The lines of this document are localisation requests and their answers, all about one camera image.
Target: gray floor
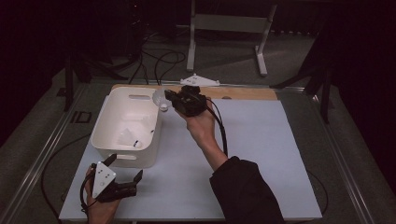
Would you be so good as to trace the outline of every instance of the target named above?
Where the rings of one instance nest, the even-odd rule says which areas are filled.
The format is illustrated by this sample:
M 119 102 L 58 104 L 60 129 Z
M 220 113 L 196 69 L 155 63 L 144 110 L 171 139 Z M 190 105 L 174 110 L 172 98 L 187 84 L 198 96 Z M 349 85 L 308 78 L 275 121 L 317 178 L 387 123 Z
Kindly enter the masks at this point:
M 253 54 L 253 47 L 260 40 L 259 36 L 250 35 L 245 38 L 243 35 L 233 35 L 238 40 L 231 40 L 213 33 L 202 32 L 199 35 L 205 38 L 197 40 L 194 72 L 198 76 L 219 80 L 222 84 L 235 85 L 268 86 L 294 76 L 314 41 L 314 38 L 309 36 L 270 35 L 264 48 L 269 75 L 261 77 Z M 156 49 L 164 48 L 181 51 L 187 55 L 188 45 L 185 35 L 172 41 L 155 35 L 144 49 L 145 52 L 158 57 L 166 51 Z M 175 60 L 176 56 L 169 55 L 164 59 L 171 61 Z M 150 80 L 154 79 L 153 70 L 156 62 L 156 59 L 144 54 L 143 63 L 147 67 Z M 137 64 L 120 74 L 130 77 L 136 67 Z M 169 64 L 161 63 L 158 68 L 159 74 L 168 68 Z M 143 83 L 142 71 L 136 76 L 133 84 Z M 16 192 L 23 193 L 21 209 L 17 210 L 13 219 L 15 223 L 55 223 L 56 220 L 41 194 L 38 176 L 25 174 L 34 164 L 40 151 L 43 148 L 51 148 L 46 146 L 46 143 L 53 136 L 57 122 L 62 118 L 66 120 L 66 127 L 53 149 L 57 150 L 90 133 L 104 97 L 111 86 L 118 83 L 97 74 L 91 84 L 80 84 L 78 89 L 81 90 L 81 95 L 72 112 L 92 112 L 92 121 L 87 124 L 70 123 L 70 118 L 63 112 L 64 98 L 56 97 L 59 88 L 64 86 L 63 75 L 61 72 L 54 77 L 52 88 L 0 149 L 0 156 L 3 158 L 3 162 L 0 163 L 0 212 L 4 215 L 7 206 L 15 203 L 12 199 L 18 198 Z M 163 80 L 179 81 L 191 75 L 192 73 L 186 72 L 184 61 L 177 64 Z M 303 87 L 305 83 L 306 80 L 302 80 L 293 86 Z M 304 164 L 312 174 L 310 179 L 318 204 L 321 209 L 328 204 L 324 217 L 312 223 L 396 223 L 395 196 L 378 171 L 337 89 L 332 87 L 330 125 L 321 122 L 316 101 L 301 94 L 298 88 L 278 91 L 277 96 L 285 107 Z M 66 147 L 48 167 L 45 189 L 58 212 L 63 204 L 61 198 L 67 192 L 87 141 L 88 137 L 85 137 Z M 18 189 L 24 179 L 32 181 L 31 190 Z

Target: cord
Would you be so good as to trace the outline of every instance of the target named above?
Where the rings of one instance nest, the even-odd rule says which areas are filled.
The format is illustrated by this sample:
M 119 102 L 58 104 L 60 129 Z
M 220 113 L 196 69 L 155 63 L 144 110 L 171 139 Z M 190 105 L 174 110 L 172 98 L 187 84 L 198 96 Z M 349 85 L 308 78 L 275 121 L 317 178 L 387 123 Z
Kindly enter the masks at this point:
M 215 103 L 213 103 L 213 101 L 212 100 L 210 100 L 210 99 L 207 99 L 206 98 L 206 100 L 207 101 L 209 101 L 210 103 L 212 103 L 212 105 L 214 105 L 215 106 L 215 108 L 216 108 L 216 110 L 218 111 L 218 114 L 219 114 L 219 120 L 221 121 L 221 123 L 222 123 L 222 118 L 221 118 L 221 114 L 220 114 L 220 112 L 219 112 L 219 109 L 218 109 L 218 107 L 215 105 Z
M 73 141 L 67 143 L 66 145 L 60 147 L 58 150 L 56 150 L 56 151 L 49 157 L 49 160 L 47 161 L 46 165 L 45 165 L 44 168 L 43 168 L 43 171 L 41 172 L 41 178 L 40 178 L 41 193 L 43 194 L 44 200 L 46 201 L 47 205 L 49 206 L 49 209 L 51 210 L 52 214 L 55 216 L 55 218 L 56 218 L 56 220 L 57 220 L 57 222 L 58 222 L 59 224 L 62 224 L 62 221 L 59 219 L 58 212 L 56 211 L 56 209 L 54 208 L 54 206 L 53 206 L 52 203 L 50 202 L 50 199 L 48 198 L 47 193 L 46 193 L 45 188 L 44 188 L 45 173 L 46 173 L 46 171 L 47 171 L 47 168 L 48 168 L 50 162 L 52 161 L 52 159 L 53 159 L 56 155 L 58 155 L 59 152 L 61 152 L 61 151 L 64 150 L 65 148 L 67 148 L 67 147 L 69 147 L 69 146 L 75 144 L 77 141 L 82 140 L 82 139 L 84 139 L 84 138 L 86 138 L 86 137 L 88 137 L 88 136 L 90 136 L 90 135 L 91 135 L 90 133 L 89 133 L 89 134 L 85 134 L 85 135 L 83 135 L 83 136 L 77 138 L 76 140 L 73 140 Z
M 165 52 L 165 54 L 163 54 L 163 55 L 160 56 L 160 57 L 156 57 L 156 56 L 154 56 L 154 55 L 152 55 L 152 54 L 150 54 L 150 53 L 148 53 L 148 52 L 146 52 L 146 51 L 143 50 L 143 53 L 147 54 L 148 56 L 150 56 L 150 57 L 152 57 L 152 58 L 157 59 L 157 62 L 155 63 L 155 66 L 154 66 L 154 76 L 155 76 L 155 80 L 157 81 L 157 84 L 158 84 L 159 86 L 161 86 L 161 85 L 162 85 L 163 77 L 164 77 L 169 71 L 171 71 L 171 70 L 176 66 L 176 64 L 184 62 L 185 59 L 186 59 L 186 55 L 185 55 L 184 53 L 182 53 L 182 52 L 178 52 L 178 51 L 175 51 L 175 50 L 172 50 L 172 49 L 151 49 L 151 50 L 168 50 L 168 52 Z M 166 56 L 168 56 L 168 55 L 170 55 L 170 54 L 176 54 L 177 59 L 176 59 L 174 62 L 166 61 L 166 60 L 163 59 L 164 57 L 166 57 Z M 159 67 L 159 64 L 160 64 L 160 63 L 170 63 L 170 64 L 172 64 L 172 66 L 171 66 L 170 68 L 168 68 L 165 72 L 163 72 L 163 73 L 159 76 L 157 71 L 158 71 L 158 67 Z
M 326 197 L 326 203 L 325 203 L 325 205 L 324 205 L 324 208 L 320 211 L 320 213 L 324 216 L 324 214 L 326 213 L 327 208 L 328 208 L 328 206 L 329 206 L 329 194 L 328 194 L 328 192 L 327 192 L 327 190 L 326 190 L 326 187 L 325 187 L 324 184 L 320 181 L 320 179 L 319 179 L 317 176 L 315 176 L 312 172 L 310 172 L 309 170 L 306 170 L 306 171 L 307 171 L 310 175 L 312 175 L 312 176 L 319 182 L 319 184 L 321 185 L 321 187 L 323 188 L 323 191 L 324 191 L 325 197 Z M 309 220 L 309 221 L 293 222 L 292 224 L 302 224 L 302 223 L 308 223 L 308 222 L 311 222 L 311 220 Z
M 84 189 L 85 189 L 85 185 L 87 184 L 87 182 L 88 182 L 91 178 L 93 178 L 94 175 L 95 175 L 95 171 L 94 171 L 94 170 L 91 170 L 91 172 L 90 172 L 88 175 L 85 176 L 84 181 L 83 181 L 82 184 L 81 184 L 81 188 L 79 189 L 79 200 L 80 200 L 80 202 L 81 202 L 81 207 L 82 207 L 81 212 L 84 212 L 85 215 L 87 215 L 87 217 L 89 217 L 89 216 L 88 216 L 88 209 L 89 209 L 91 206 L 93 206 L 97 201 L 94 201 L 94 202 L 91 203 L 90 205 L 87 205 L 87 204 L 85 203 L 85 200 L 84 200 Z
M 144 64 L 142 64 L 142 66 L 143 66 L 143 71 L 144 71 L 143 77 L 145 78 L 146 84 L 148 85 L 149 84 L 148 69 Z
M 143 65 L 143 54 L 142 54 L 142 53 L 140 53 L 139 58 L 138 58 L 138 61 L 139 61 L 139 66 L 136 68 L 136 70 L 135 70 L 134 73 L 132 74 L 131 78 L 129 79 L 128 84 L 131 84 L 131 83 L 132 83 L 132 81 L 134 80 L 134 77 L 137 75 L 137 73 L 139 72 L 140 68 L 141 68 L 141 67 L 144 67 L 144 65 Z
M 216 115 L 216 113 L 211 108 L 209 108 L 209 106 L 206 106 L 206 109 L 207 109 L 207 111 L 209 111 L 210 114 L 212 114 L 212 116 L 215 118 L 215 120 L 219 124 L 220 132 L 221 132 L 221 140 L 222 140 L 222 144 L 223 144 L 223 152 L 228 157 L 227 137 L 225 134 L 225 129 L 222 124 L 222 121 L 219 119 L 219 117 Z

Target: metal stand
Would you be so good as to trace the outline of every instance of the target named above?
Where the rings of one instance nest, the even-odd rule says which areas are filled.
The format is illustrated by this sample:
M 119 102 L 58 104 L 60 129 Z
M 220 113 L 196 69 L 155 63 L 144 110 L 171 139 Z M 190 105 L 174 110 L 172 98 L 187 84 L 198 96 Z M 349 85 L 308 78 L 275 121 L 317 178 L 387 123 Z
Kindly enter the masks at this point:
M 65 105 L 64 111 L 68 111 L 70 105 L 73 104 L 73 72 L 76 73 L 78 80 L 82 82 L 89 83 L 91 81 L 91 74 L 88 71 L 87 64 L 90 66 L 101 70 L 108 76 L 112 77 L 116 80 L 127 80 L 127 77 L 122 77 L 117 73 L 113 72 L 112 70 L 106 68 L 105 66 L 101 65 L 99 62 L 96 62 L 88 55 L 83 53 L 69 53 L 66 55 L 65 63 L 64 63 L 64 75 L 65 75 Z
M 262 42 L 256 46 L 257 63 L 260 69 L 260 75 L 267 76 L 267 69 L 264 62 L 262 51 L 270 32 L 273 17 L 276 12 L 276 5 L 271 6 L 267 18 L 252 17 L 235 17 L 206 15 L 195 13 L 195 0 L 191 0 L 191 24 L 190 24 L 190 46 L 187 59 L 187 71 L 194 69 L 195 60 L 195 29 L 216 30 L 216 31 L 235 31 L 262 34 Z

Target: small white object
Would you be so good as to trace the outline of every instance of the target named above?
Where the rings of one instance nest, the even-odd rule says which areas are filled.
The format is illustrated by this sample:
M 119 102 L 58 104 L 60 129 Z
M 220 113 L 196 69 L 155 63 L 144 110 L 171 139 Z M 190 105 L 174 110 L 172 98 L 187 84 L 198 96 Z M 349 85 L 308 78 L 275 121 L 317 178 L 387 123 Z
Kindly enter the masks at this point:
M 161 104 L 161 105 L 160 105 L 160 110 L 161 110 L 162 112 L 166 112 L 166 111 L 168 110 L 168 105 L 167 105 L 167 104 Z
M 157 105 L 162 112 L 166 112 L 168 107 L 172 104 L 165 98 L 165 88 L 161 87 L 152 94 L 152 102 Z
M 192 77 L 188 77 L 186 79 L 180 80 L 181 85 L 187 86 L 219 86 L 220 82 L 218 80 L 214 81 L 205 77 L 197 76 L 195 73 Z
M 96 198 L 100 193 L 116 178 L 110 168 L 105 166 L 102 162 L 98 162 L 96 166 L 95 180 L 93 182 L 92 197 Z

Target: black sleeve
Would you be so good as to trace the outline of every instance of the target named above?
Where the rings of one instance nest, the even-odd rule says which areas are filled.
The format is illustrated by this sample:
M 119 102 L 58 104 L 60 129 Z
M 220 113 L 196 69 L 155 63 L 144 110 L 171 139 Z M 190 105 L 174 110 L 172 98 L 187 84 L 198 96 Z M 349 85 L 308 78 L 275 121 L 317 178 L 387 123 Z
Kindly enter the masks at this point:
M 256 163 L 232 157 L 215 171 L 210 185 L 227 223 L 285 223 Z

